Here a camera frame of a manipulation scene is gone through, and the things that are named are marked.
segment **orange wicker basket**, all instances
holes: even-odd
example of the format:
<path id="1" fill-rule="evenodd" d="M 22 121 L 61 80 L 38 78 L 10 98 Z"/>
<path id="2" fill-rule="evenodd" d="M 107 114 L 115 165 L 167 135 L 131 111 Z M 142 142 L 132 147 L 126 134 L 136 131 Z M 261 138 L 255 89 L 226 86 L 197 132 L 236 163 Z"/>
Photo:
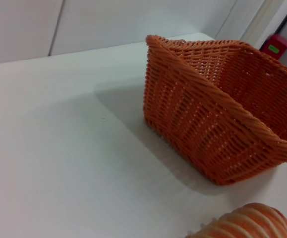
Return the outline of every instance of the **orange wicker basket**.
<path id="1" fill-rule="evenodd" d="M 250 203 L 186 238 L 287 238 L 287 219 L 273 207 Z"/>
<path id="2" fill-rule="evenodd" d="M 286 67 L 240 41 L 146 42 L 145 121 L 208 179 L 287 162 Z"/>

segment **white cabinet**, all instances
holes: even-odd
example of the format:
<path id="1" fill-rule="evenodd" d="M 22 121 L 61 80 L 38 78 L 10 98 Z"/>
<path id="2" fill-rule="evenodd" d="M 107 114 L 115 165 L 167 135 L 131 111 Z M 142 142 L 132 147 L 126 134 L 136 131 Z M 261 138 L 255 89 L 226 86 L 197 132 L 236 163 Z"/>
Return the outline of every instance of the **white cabinet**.
<path id="1" fill-rule="evenodd" d="M 215 37 L 236 0 L 66 0 L 52 55 L 202 32 Z"/>
<path id="2" fill-rule="evenodd" d="M 0 0 L 0 63 L 47 56 L 62 0 Z"/>

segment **basket rim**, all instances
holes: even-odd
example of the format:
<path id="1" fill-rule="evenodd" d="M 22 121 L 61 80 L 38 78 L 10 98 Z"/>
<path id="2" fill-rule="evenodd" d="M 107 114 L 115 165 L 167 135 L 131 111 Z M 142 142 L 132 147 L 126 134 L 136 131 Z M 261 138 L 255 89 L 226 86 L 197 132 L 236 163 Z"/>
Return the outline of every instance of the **basket rim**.
<path id="1" fill-rule="evenodd" d="M 237 41 L 237 40 L 210 40 L 210 41 L 185 41 L 185 40 L 168 40 L 158 35 L 148 35 L 146 37 L 146 43 L 149 47 L 155 47 L 160 55 L 163 55 L 171 60 L 167 61 L 168 65 L 180 65 L 184 70 L 180 70 L 179 74 L 184 76 L 190 83 L 197 84 L 198 88 L 206 93 L 215 101 L 219 102 L 233 117 L 243 123 L 253 134 L 262 139 L 267 145 L 273 148 L 281 148 L 287 152 L 287 140 L 281 139 L 275 134 L 268 126 L 254 116 L 250 111 L 246 110 L 241 103 L 237 102 L 228 93 L 225 93 L 202 75 L 198 74 L 184 59 L 178 57 L 170 49 L 194 49 L 197 47 L 212 47 L 215 45 L 224 46 L 241 46 L 247 48 L 259 57 L 263 57 L 269 61 L 270 64 L 279 66 L 279 70 L 287 75 L 287 67 L 282 65 L 280 62 L 272 58 L 271 56 L 260 52 L 259 50 L 252 47 L 250 44 Z"/>

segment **table surface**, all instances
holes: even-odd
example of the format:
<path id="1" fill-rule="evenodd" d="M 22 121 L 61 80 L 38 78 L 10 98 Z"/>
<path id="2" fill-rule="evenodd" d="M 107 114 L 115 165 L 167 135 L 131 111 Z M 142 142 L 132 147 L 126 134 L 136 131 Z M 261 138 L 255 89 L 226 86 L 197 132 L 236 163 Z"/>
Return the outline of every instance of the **table surface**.
<path id="1" fill-rule="evenodd" d="M 146 54 L 0 64 L 0 238 L 182 238 L 249 202 L 287 216 L 287 164 L 218 187 L 145 126 Z"/>

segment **red object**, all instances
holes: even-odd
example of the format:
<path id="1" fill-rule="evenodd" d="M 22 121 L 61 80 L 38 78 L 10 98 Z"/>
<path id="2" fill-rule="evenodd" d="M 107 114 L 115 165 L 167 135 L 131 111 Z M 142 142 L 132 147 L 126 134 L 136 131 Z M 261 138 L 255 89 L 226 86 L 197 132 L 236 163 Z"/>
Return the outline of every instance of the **red object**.
<path id="1" fill-rule="evenodd" d="M 269 38 L 261 51 L 278 60 L 286 50 L 287 40 L 277 34 Z"/>

